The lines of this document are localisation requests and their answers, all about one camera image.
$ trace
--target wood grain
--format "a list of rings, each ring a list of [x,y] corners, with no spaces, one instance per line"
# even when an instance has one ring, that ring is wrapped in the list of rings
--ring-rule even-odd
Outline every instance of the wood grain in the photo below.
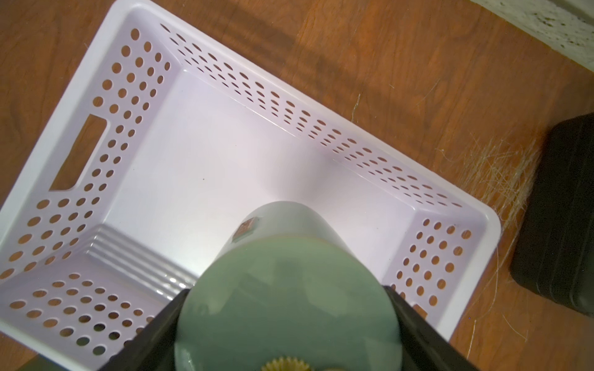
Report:
[[[468,0],[158,3],[499,213],[503,238],[451,339],[472,363],[591,369],[593,321],[508,265],[544,135],[594,110],[594,74]],[[0,202],[110,4],[0,2]],[[4,369],[33,354],[14,347],[0,338]]]

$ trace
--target black plastic object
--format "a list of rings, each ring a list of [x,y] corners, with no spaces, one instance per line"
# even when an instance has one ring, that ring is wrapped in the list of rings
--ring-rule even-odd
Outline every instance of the black plastic object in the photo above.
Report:
[[[521,286],[594,316],[594,113],[548,135],[511,262]]]
[[[179,313],[189,289],[182,290],[169,304],[100,371],[175,371],[173,342]]]
[[[404,299],[389,287],[386,287],[386,292],[400,321],[402,371],[477,371]],[[130,345],[122,349],[100,371],[175,371],[173,342],[178,316],[187,295],[187,289],[180,292]]]
[[[384,288],[400,322],[402,371],[478,371],[400,295]]]

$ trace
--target black case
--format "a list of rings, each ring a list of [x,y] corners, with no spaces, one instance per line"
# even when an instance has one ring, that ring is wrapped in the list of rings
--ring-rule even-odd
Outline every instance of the black case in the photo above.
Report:
[[[548,135],[511,262],[521,286],[594,316],[594,113]]]

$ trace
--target brass gear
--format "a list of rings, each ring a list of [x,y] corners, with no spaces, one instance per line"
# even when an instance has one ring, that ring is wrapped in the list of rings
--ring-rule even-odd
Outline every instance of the brass gear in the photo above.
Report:
[[[260,369],[260,371],[313,371],[311,367],[297,358],[278,358],[274,359]]]

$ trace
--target white plastic basket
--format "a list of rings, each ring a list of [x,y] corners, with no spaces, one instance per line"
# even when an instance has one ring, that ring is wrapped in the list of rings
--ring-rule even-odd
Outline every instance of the white plastic basket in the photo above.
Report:
[[[76,185],[49,191],[89,115],[103,135]],[[500,236],[435,173],[155,4],[119,0],[0,211],[0,329],[97,369],[278,200],[316,210],[446,339]]]

